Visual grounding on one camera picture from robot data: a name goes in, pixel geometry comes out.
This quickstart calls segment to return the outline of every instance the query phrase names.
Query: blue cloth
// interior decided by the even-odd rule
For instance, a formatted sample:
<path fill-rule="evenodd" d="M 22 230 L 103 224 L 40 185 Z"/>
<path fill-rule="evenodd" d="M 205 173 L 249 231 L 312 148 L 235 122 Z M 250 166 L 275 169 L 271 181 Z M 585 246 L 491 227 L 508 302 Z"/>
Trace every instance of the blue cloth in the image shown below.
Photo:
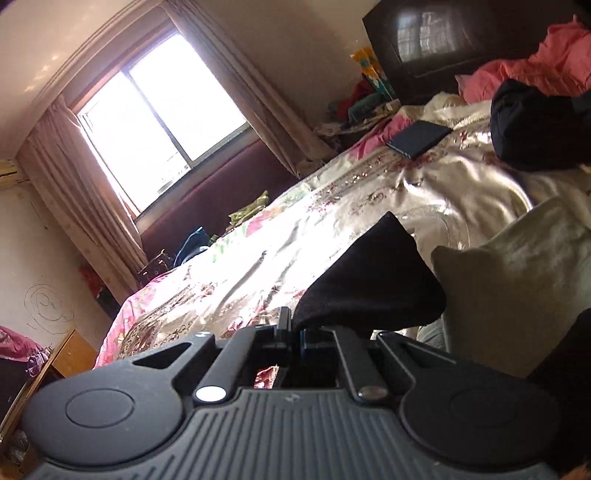
<path fill-rule="evenodd" d="M 205 249 L 199 251 L 201 247 L 209 246 L 209 237 L 203 230 L 203 227 L 199 227 L 195 230 L 187 239 L 185 243 L 181 247 L 181 250 L 178 251 L 177 258 L 174 259 L 174 268 L 178 267 L 183 261 L 191 255 L 191 258 L 195 255 L 199 255 Z"/>

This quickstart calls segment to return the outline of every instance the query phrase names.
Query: green cloth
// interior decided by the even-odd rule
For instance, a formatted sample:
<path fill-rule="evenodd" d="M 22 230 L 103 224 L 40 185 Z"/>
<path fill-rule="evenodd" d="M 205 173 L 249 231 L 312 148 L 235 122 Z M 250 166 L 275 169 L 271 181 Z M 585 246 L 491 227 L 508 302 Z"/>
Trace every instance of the green cloth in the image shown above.
<path fill-rule="evenodd" d="M 230 226 L 226 229 L 226 231 L 232 230 L 237 226 L 242 225 L 244 222 L 254 217 L 257 213 L 263 211 L 267 205 L 269 205 L 269 192 L 265 190 L 254 202 L 229 215 Z"/>
<path fill-rule="evenodd" d="M 464 251 L 437 247 L 450 353 L 525 378 L 591 307 L 591 231 L 550 199 Z"/>

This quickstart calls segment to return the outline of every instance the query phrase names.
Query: ceiling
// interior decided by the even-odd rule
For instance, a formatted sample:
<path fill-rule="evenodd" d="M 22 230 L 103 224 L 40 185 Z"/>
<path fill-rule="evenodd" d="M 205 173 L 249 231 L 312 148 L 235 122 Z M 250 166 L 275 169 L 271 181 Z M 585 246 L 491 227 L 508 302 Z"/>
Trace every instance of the ceiling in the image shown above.
<path fill-rule="evenodd" d="M 0 160 L 102 46 L 152 0 L 14 0 L 0 14 Z"/>

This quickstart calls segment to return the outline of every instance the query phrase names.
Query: window frame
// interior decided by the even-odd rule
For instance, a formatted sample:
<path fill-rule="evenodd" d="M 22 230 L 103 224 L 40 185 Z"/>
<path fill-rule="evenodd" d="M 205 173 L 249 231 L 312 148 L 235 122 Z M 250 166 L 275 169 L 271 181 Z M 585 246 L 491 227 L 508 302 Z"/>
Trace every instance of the window frame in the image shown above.
<path fill-rule="evenodd" d="M 201 154 L 195 159 L 189 157 L 183 146 L 180 144 L 178 139 L 174 136 L 174 134 L 170 131 L 162 117 L 158 114 L 156 109 L 152 106 L 150 100 L 146 97 L 143 93 L 141 88 L 137 85 L 136 81 L 134 80 L 133 76 L 131 75 L 130 70 L 147 54 L 149 54 L 153 49 L 157 48 L 163 42 L 167 41 L 169 38 L 181 35 L 179 30 L 171 26 L 170 24 L 162 24 L 150 31 L 145 37 L 140 39 L 136 42 L 128 51 L 126 51 L 123 55 L 117 58 L 112 64 L 110 64 L 86 89 L 74 102 L 72 102 L 72 106 L 70 107 L 73 113 L 76 115 L 78 120 L 83 123 L 83 129 L 85 131 L 85 136 L 92 145 L 95 155 L 98 156 L 100 161 L 102 162 L 104 168 L 108 170 L 108 176 L 114 180 L 118 190 L 124 194 L 124 200 L 126 203 L 130 203 L 134 209 L 134 216 L 141 217 L 144 212 L 149 210 L 152 205 L 157 203 L 163 196 L 166 195 L 168 191 L 174 188 L 174 186 L 180 182 L 183 178 L 191 175 L 191 172 L 196 169 L 199 165 L 204 163 L 208 158 L 213 157 L 218 151 L 224 148 L 224 146 L 232 143 L 234 140 L 237 140 L 239 137 L 243 136 L 249 131 L 252 131 L 252 127 L 248 121 L 245 121 L 243 125 L 239 128 L 235 129 L 229 135 L 222 138 L 219 142 L 209 148 L 206 152 Z M 183 175 L 180 179 L 178 179 L 173 185 L 171 185 L 167 190 L 162 192 L 158 197 L 145 209 L 141 210 L 135 204 L 135 202 L 131 199 L 131 197 L 127 194 L 123 185 L 119 179 L 117 179 L 116 175 L 113 174 L 109 164 L 100 154 L 100 151 L 96 147 L 95 143 L 92 140 L 92 136 L 89 134 L 89 131 L 92 131 L 92 127 L 89 125 L 87 119 L 84 115 L 81 115 L 81 111 L 83 108 L 92 100 L 95 94 L 101 90 L 115 75 L 118 73 L 123 73 L 123 75 L 131 82 L 137 93 L 140 95 L 160 127 L 164 130 L 164 132 L 168 135 L 170 141 L 173 143 L 174 147 L 177 149 L 179 154 L 182 156 L 183 160 L 187 163 L 189 167 L 189 171 Z"/>

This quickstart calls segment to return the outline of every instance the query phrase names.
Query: scribble on wall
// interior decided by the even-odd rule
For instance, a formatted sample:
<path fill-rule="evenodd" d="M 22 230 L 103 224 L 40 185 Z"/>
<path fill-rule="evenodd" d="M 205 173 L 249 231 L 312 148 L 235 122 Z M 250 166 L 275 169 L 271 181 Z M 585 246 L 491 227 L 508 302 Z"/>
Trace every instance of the scribble on wall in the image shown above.
<path fill-rule="evenodd" d="M 25 308 L 34 320 L 33 328 L 40 327 L 53 335 L 62 335 L 74 328 L 74 308 L 71 302 L 57 288 L 34 285 L 27 290 Z"/>

